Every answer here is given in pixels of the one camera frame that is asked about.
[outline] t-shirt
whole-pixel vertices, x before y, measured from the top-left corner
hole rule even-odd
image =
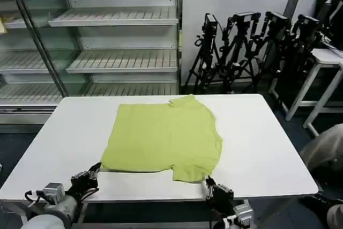
[[[215,117],[193,95],[168,104],[121,104],[102,156],[105,169],[126,172],[173,170],[173,180],[202,181],[222,149]]]

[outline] glass door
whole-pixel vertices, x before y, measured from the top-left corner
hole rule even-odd
[[[65,72],[79,54],[73,31],[48,24],[67,9],[65,0],[23,1],[24,6],[18,0],[0,0],[6,30],[0,36],[0,104],[55,107],[67,95],[80,95],[86,83],[85,77]]]

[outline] metal shelf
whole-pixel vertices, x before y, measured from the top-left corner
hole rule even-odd
[[[51,27],[113,25],[175,25],[175,6],[70,9],[54,20]]]
[[[176,72],[176,49],[84,50],[68,73]]]
[[[26,28],[26,24],[18,11],[1,12],[0,16],[6,29]],[[48,25],[48,21],[51,20],[51,13],[48,10],[32,11],[32,18],[36,27],[43,27]]]
[[[51,50],[56,70],[62,70],[72,61],[73,50]],[[0,73],[49,73],[37,50],[0,51]]]
[[[52,104],[56,105],[62,97],[53,83],[5,84],[0,88],[0,105]]]
[[[84,96],[177,95],[177,83],[93,83]]]

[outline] t-shirt sleeve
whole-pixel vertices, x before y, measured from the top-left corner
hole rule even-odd
[[[184,97],[178,98],[178,99],[171,99],[169,101],[169,103],[172,107],[181,107],[181,106],[183,106],[189,102],[192,102],[194,100],[195,100],[194,95],[188,95],[188,96],[184,96]]]

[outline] white table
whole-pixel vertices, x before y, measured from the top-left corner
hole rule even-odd
[[[317,105],[318,101],[304,101],[304,97],[308,92],[310,86],[312,85],[313,81],[315,80],[317,74],[319,73],[321,68],[339,68],[340,64],[343,63],[343,56],[339,55],[332,49],[314,49],[312,54],[315,58],[314,66],[312,67],[311,71],[307,75],[307,78],[301,87],[298,95],[296,96],[294,102],[290,109],[288,109],[285,105],[282,105],[286,114],[286,121],[290,121],[294,116],[295,112],[299,107],[313,107]],[[278,94],[275,91],[276,80],[272,83],[272,86],[269,90],[270,93],[274,94],[278,98]]]
[[[50,182],[70,177],[101,159],[119,104],[167,103],[180,96],[69,97],[62,100],[0,189],[0,200],[22,201]],[[318,187],[261,95],[197,95],[217,118],[223,138],[213,178],[235,198],[303,196]],[[172,171],[100,172],[99,192],[86,202],[203,200],[204,184],[172,181]]]

